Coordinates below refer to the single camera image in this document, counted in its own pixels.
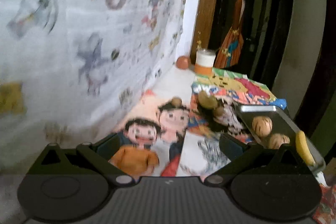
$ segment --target yellow banana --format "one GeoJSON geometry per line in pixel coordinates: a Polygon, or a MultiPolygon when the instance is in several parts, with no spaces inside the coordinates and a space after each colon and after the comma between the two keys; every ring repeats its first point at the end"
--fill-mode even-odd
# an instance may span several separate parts
{"type": "Polygon", "coordinates": [[[315,164],[315,160],[311,155],[307,145],[306,135],[303,131],[299,131],[298,133],[296,133],[295,146],[296,151],[307,165],[315,164]]]}
{"type": "Polygon", "coordinates": [[[218,106],[216,97],[213,95],[208,96],[208,94],[203,90],[198,94],[198,102],[206,109],[215,109],[218,106]]]}

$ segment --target orange shirt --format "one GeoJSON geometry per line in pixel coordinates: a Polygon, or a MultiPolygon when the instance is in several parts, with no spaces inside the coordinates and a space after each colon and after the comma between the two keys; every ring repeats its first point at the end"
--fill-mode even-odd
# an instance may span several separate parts
{"type": "Polygon", "coordinates": [[[120,147],[110,161],[130,176],[140,176],[149,166],[159,165],[159,158],[155,152],[138,149],[131,144],[120,147]]]}

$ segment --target ribbed gray surface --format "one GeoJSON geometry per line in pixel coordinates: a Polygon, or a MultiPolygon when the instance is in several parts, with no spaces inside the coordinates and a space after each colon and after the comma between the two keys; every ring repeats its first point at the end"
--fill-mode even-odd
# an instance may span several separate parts
{"type": "MultiPolygon", "coordinates": [[[[27,224],[39,222],[30,220],[27,224]]],[[[270,223],[240,211],[225,191],[198,178],[145,177],[134,187],[118,189],[96,215],[77,224],[270,223]]],[[[313,224],[312,219],[295,222],[313,224]]]]}

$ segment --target metal tray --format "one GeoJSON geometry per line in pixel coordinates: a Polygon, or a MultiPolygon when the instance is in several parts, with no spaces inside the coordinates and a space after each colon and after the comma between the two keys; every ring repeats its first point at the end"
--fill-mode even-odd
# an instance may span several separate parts
{"type": "MultiPolygon", "coordinates": [[[[269,138],[274,133],[287,135],[291,141],[290,144],[295,146],[295,135],[300,131],[300,129],[281,108],[270,105],[238,105],[236,107],[236,113],[245,123],[257,143],[261,144],[263,147],[267,148],[269,138]],[[252,120],[256,116],[268,116],[272,119],[273,129],[271,134],[266,138],[260,139],[252,129],[252,120]]],[[[309,169],[314,175],[316,175],[318,172],[325,169],[326,163],[312,142],[308,138],[306,140],[310,153],[316,162],[314,166],[309,166],[309,169]]]]}

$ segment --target wallpaper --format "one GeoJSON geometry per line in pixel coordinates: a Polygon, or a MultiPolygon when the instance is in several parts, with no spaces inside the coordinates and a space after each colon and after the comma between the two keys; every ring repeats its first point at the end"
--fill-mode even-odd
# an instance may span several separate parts
{"type": "Polygon", "coordinates": [[[172,66],[185,2],[0,0],[0,172],[110,133],[172,66]]]}

